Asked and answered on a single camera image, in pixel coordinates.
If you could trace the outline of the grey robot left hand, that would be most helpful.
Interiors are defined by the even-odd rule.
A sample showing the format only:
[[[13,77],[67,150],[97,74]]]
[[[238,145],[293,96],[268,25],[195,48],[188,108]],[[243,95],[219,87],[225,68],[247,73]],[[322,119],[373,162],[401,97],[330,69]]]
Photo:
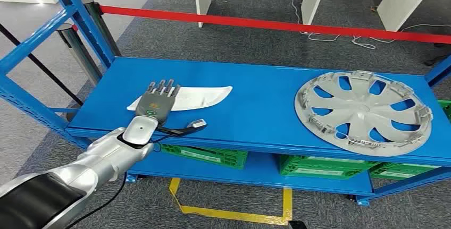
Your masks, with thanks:
[[[153,117],[160,125],[164,124],[181,88],[180,85],[173,86],[173,83],[172,79],[151,82],[138,102],[135,115]]]

